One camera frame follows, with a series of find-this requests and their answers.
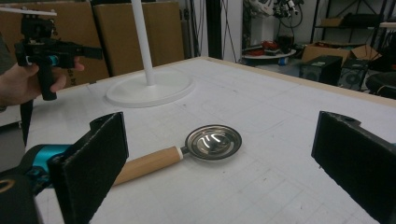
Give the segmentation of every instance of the white stand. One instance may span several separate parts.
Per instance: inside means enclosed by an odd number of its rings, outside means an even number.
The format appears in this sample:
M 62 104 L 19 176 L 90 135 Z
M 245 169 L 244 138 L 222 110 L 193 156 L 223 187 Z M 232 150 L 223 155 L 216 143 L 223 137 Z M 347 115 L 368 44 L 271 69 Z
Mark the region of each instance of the white stand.
M 153 73 L 142 3 L 131 1 L 146 76 L 137 75 L 117 83 L 107 91 L 107 100 L 122 107 L 148 107 L 184 97 L 193 90 L 192 79 L 178 72 Z

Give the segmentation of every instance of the black chair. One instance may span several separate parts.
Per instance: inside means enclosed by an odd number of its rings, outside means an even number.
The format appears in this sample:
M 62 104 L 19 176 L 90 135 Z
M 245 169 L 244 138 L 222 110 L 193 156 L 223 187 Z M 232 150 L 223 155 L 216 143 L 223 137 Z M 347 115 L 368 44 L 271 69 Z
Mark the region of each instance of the black chair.
M 371 94 L 396 100 L 396 72 L 371 75 L 365 83 Z

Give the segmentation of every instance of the tabletop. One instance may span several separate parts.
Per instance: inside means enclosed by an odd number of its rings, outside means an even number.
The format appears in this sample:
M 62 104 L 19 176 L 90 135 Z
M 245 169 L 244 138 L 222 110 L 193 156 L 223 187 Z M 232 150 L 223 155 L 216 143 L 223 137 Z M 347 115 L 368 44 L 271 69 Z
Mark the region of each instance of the tabletop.
M 166 105 L 122 108 L 106 100 L 113 77 L 35 100 L 27 149 L 74 144 L 89 122 L 122 111 L 129 160 L 182 147 L 207 124 L 240 132 L 241 148 L 222 161 L 183 161 L 113 187 L 92 223 L 376 223 L 311 157 L 320 110 L 361 121 L 395 142 L 396 101 L 297 77 L 196 58 L 154 68 L 190 76 L 194 90 Z M 53 189 L 36 197 L 44 223 L 63 223 Z

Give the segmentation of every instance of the cardboard box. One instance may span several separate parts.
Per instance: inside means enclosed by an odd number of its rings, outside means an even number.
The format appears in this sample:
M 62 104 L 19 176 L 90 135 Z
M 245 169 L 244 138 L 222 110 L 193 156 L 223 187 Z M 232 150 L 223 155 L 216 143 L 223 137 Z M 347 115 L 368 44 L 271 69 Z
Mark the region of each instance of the cardboard box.
M 41 19 L 54 19 L 58 34 L 53 35 L 51 38 L 74 42 L 86 47 L 101 48 L 91 5 L 88 2 L 13 4 L 9 6 L 14 8 L 27 7 L 28 9 L 40 11 L 51 11 L 54 9 L 58 14 L 57 16 L 39 16 Z M 15 62 L 14 44 L 24 38 L 21 34 L 21 18 L 21 14 L 0 11 L 0 33 L 5 39 Z M 92 83 L 109 77 L 105 60 L 80 57 L 80 61 L 85 66 L 84 71 L 64 70 L 64 73 L 67 74 L 66 87 Z
M 320 26 L 334 27 L 340 26 L 343 22 L 343 18 L 326 18 L 320 21 Z
M 341 56 L 343 57 L 343 63 L 347 58 L 373 61 L 381 57 L 381 54 L 368 45 L 343 44 L 322 41 L 305 47 L 302 62 L 309 62 L 320 55 Z
M 143 13 L 153 66 L 184 60 L 178 2 L 144 3 Z M 94 7 L 111 76 L 142 70 L 131 4 Z

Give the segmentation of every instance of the black pole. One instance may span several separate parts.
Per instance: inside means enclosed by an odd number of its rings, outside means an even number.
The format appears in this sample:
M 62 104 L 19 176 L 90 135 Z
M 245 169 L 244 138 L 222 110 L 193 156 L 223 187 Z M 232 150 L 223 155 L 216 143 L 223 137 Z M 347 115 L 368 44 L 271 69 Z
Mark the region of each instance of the black pole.
M 221 2 L 208 0 L 206 4 L 207 47 L 209 57 L 222 59 L 221 50 Z

